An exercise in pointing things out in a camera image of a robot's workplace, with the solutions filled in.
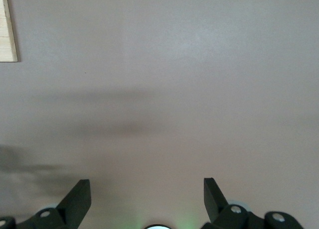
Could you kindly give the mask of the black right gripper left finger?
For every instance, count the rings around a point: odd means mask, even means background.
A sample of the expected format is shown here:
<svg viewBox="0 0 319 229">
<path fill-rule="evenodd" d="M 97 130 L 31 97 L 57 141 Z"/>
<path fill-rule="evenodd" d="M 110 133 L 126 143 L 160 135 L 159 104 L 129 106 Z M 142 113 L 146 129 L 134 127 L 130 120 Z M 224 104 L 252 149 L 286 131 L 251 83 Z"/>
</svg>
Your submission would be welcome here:
<svg viewBox="0 0 319 229">
<path fill-rule="evenodd" d="M 13 217 L 1 217 L 2 229 L 77 229 L 91 207 L 91 187 L 82 179 L 55 208 L 45 208 L 17 223 Z"/>
</svg>

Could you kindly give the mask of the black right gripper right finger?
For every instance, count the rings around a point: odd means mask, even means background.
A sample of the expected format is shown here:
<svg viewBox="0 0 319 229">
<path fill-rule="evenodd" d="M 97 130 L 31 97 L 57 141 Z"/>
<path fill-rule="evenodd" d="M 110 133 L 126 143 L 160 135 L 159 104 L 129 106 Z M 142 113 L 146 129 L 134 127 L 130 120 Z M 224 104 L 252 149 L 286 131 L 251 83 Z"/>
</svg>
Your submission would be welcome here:
<svg viewBox="0 0 319 229">
<path fill-rule="evenodd" d="M 227 202 L 213 178 L 205 178 L 204 205 L 210 219 L 204 229 L 302 229 L 303 226 L 291 215 L 270 211 L 263 218 L 238 204 Z"/>
</svg>

